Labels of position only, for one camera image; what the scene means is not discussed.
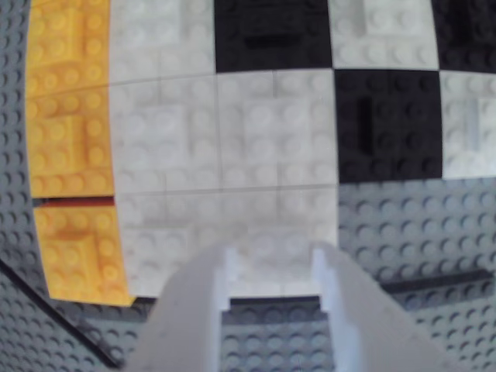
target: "black lego brick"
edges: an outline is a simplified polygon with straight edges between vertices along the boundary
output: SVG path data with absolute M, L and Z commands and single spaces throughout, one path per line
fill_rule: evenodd
M 401 283 L 382 284 L 407 311 L 418 311 L 494 295 L 494 275 L 486 270 L 433 277 Z
M 217 72 L 332 66 L 327 0 L 215 0 Z
M 432 0 L 441 70 L 496 71 L 496 0 Z
M 441 178 L 437 71 L 337 70 L 339 182 Z

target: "black square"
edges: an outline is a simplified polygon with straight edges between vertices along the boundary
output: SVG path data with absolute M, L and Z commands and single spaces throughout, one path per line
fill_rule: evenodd
M 496 0 L 432 0 L 439 67 L 496 71 Z
M 217 72 L 332 66 L 327 0 L 215 0 Z
M 338 70 L 339 182 L 441 178 L 436 71 Z

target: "lego stud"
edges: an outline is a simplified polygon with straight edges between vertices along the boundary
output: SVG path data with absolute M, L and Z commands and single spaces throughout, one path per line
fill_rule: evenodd
M 374 9 L 369 12 L 367 18 L 370 24 L 379 30 L 391 27 L 391 17 L 385 9 Z

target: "gray baseplate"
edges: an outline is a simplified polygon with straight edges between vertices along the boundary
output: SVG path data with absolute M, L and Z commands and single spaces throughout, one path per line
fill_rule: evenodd
M 334 370 L 319 300 L 234 303 L 222 315 L 221 371 Z

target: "white lego piece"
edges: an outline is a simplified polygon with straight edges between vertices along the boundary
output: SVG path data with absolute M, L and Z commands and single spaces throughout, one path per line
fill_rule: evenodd
M 275 73 L 277 99 L 293 99 L 307 102 L 308 113 L 301 115 L 294 110 L 287 113 L 299 120 L 306 128 L 293 133 L 285 145 L 288 152 L 301 151 L 301 156 L 281 159 L 280 183 L 282 186 L 337 184 L 337 139 L 334 98 L 334 74 L 331 70 L 277 71 Z M 291 121 L 285 119 L 285 125 Z
M 218 83 L 224 188 L 337 183 L 331 70 L 223 74 Z
M 251 161 L 245 139 L 246 102 L 274 100 L 274 74 L 222 74 L 217 76 L 219 92 L 219 125 L 222 154 L 222 186 L 253 188 L 278 185 L 277 164 Z
M 436 70 L 429 0 L 331 0 L 335 68 Z
M 126 229 L 121 234 L 129 293 L 154 297 L 195 256 L 182 229 Z
M 115 202 L 122 241 L 129 242 L 124 262 L 130 290 L 136 296 L 157 296 L 157 289 L 186 260 L 223 242 L 239 247 L 240 274 L 230 283 L 232 297 L 316 295 L 307 242 L 337 241 L 335 187 L 128 194 L 117 195 Z M 142 271 L 150 263 L 160 269 L 153 274 Z
M 212 0 L 111 3 L 109 80 L 213 74 Z
M 344 252 L 316 244 L 336 372 L 468 372 Z
M 222 312 L 229 310 L 229 250 L 184 265 L 162 291 L 125 372 L 218 372 Z
M 109 101 L 117 193 L 218 189 L 214 77 L 114 85 Z
M 496 76 L 441 71 L 443 178 L 496 175 Z

